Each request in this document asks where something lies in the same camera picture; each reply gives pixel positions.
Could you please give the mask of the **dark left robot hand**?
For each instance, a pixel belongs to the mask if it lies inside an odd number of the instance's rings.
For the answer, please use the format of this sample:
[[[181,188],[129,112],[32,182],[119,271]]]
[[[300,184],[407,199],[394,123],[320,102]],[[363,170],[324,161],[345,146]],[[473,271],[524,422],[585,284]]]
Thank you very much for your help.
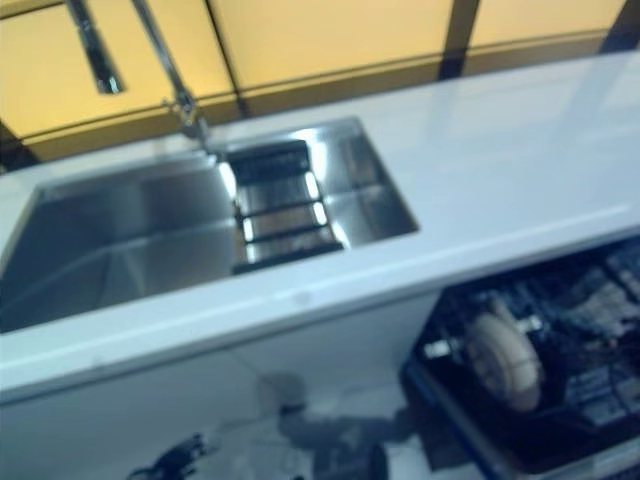
[[[148,479],[186,479],[195,472],[195,462],[209,452],[204,435],[197,433],[172,446],[154,461]]]

